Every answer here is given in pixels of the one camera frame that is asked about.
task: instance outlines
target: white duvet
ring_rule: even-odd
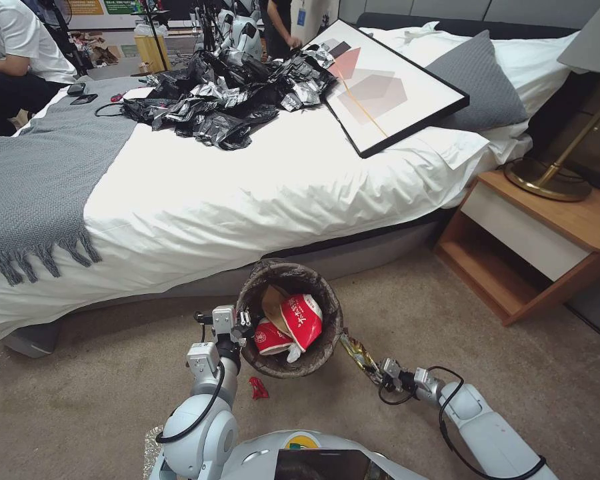
[[[251,138],[248,148],[226,152],[138,125],[85,206],[103,261],[84,268],[55,248],[58,279],[35,257],[35,284],[10,287],[0,274],[0,338],[272,251],[416,219],[457,201],[472,176],[529,147],[528,138],[490,143],[430,127],[361,159],[325,107],[281,112]]]

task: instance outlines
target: red cup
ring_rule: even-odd
[[[322,310],[309,294],[292,295],[280,305],[293,340],[302,352],[322,333]]]
[[[255,329],[255,346],[260,355],[275,355],[289,348],[293,340],[267,319],[260,320]]]

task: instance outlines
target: white t-shirt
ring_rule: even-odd
[[[38,17],[20,0],[0,0],[0,59],[30,59],[29,71],[58,83],[74,83],[77,72]]]

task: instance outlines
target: trash can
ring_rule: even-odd
[[[254,266],[237,302],[238,311],[247,309],[254,327],[264,317],[262,296],[269,285],[281,287],[290,295],[310,293],[322,310],[322,333],[293,363],[287,362],[287,352],[260,355],[253,339],[242,348],[242,356],[260,373],[288,379],[315,372],[333,354],[342,334],[343,318],[340,302],[322,276],[304,265],[279,259],[262,260]]]

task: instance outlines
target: bedside table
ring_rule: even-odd
[[[502,171],[484,173],[435,252],[510,325],[600,277],[600,190],[559,202],[517,188]]]

